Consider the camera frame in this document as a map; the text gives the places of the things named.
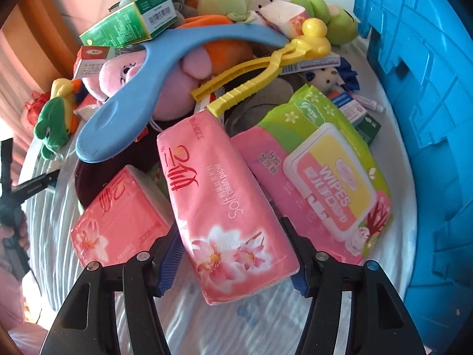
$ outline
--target blue plastic wall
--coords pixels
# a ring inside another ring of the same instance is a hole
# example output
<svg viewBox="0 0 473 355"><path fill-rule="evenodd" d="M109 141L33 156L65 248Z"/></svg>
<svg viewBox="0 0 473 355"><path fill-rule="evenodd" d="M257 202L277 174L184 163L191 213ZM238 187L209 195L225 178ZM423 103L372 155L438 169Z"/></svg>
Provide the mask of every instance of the blue plastic wall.
<svg viewBox="0 0 473 355"><path fill-rule="evenodd" d="M405 303L442 353L473 308L473 41L447 0L355 0L414 174L418 239Z"/></svg>

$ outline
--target small white plush toy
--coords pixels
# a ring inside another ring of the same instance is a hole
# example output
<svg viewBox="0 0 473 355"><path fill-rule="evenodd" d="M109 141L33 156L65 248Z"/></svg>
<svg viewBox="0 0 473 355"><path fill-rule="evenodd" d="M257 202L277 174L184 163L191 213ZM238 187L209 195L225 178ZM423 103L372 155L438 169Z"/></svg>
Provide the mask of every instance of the small white plush toy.
<svg viewBox="0 0 473 355"><path fill-rule="evenodd" d="M345 84L338 71L334 67L321 68L306 73L309 84L316 87L320 92L333 91L337 86Z"/></svg>

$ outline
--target green and pink wipes package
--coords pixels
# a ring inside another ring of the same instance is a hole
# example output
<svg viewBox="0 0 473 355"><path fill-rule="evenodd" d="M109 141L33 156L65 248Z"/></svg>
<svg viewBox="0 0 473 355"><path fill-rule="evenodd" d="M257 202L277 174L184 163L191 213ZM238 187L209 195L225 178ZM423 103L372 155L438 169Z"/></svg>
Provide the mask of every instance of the green and pink wipes package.
<svg viewBox="0 0 473 355"><path fill-rule="evenodd" d="M359 264L391 221L391 198L368 146L313 86L232 139L279 211L317 250Z"/></svg>
<svg viewBox="0 0 473 355"><path fill-rule="evenodd" d="M234 301L299 270L299 262L240 154L207 110L158 136L171 204L209 304Z"/></svg>

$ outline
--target pink curtain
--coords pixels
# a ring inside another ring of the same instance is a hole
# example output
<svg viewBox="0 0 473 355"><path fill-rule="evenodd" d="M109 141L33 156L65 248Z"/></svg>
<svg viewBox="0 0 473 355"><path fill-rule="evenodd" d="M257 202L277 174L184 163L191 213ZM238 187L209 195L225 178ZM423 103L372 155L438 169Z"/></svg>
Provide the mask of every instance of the pink curtain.
<svg viewBox="0 0 473 355"><path fill-rule="evenodd" d="M14 184L18 181L21 167L33 135L21 124L20 118L24 103L31 99L31 87L17 72L11 63L5 49L0 46L0 118L13 132L13 163L11 179Z"/></svg>

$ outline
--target yellow and green plush toy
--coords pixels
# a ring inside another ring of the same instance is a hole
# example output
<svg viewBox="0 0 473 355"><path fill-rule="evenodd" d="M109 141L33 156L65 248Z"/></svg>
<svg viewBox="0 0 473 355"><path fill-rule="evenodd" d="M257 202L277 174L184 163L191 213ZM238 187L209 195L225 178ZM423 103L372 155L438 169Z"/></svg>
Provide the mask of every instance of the yellow and green plush toy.
<svg viewBox="0 0 473 355"><path fill-rule="evenodd" d="M327 25L327 40L340 46L358 37L358 22L342 7L326 4L324 0L291 0L306 9L309 17L322 20Z"/></svg>
<svg viewBox="0 0 473 355"><path fill-rule="evenodd" d="M51 99L41 110L34 129L35 136L43 142L41 155L44 159L57 154L79 126L74 110L77 108L75 93L79 91L80 84L80 80L66 78L53 82Z"/></svg>

